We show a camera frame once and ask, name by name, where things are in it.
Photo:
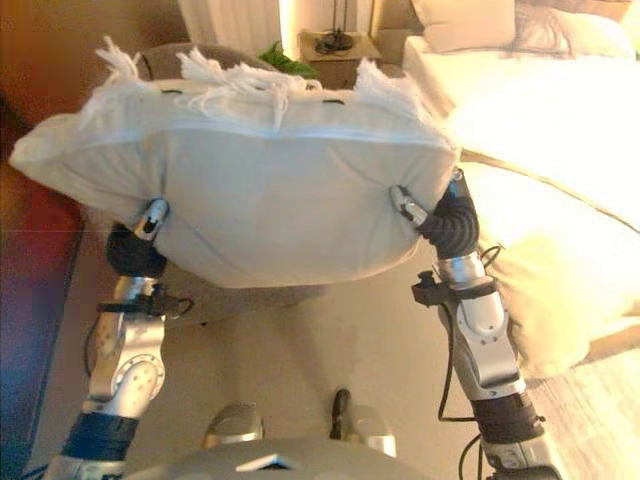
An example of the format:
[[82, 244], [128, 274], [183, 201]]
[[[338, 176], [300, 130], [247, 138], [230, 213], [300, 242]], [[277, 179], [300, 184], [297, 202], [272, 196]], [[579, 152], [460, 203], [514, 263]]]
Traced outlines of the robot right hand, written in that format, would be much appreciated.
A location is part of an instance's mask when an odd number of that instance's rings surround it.
[[431, 213], [404, 186], [392, 186], [390, 198], [395, 210], [435, 248], [439, 260], [463, 257], [475, 251], [480, 226], [462, 169], [454, 169], [442, 198]]

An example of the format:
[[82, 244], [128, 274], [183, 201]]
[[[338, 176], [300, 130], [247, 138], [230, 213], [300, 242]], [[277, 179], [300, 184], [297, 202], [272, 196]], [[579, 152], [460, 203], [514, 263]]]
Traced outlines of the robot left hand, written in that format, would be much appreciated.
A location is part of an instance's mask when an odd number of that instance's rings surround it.
[[155, 240], [169, 213], [169, 203], [154, 199], [137, 223], [129, 228], [115, 222], [107, 238], [106, 257], [120, 276], [160, 278], [167, 259], [158, 252]]

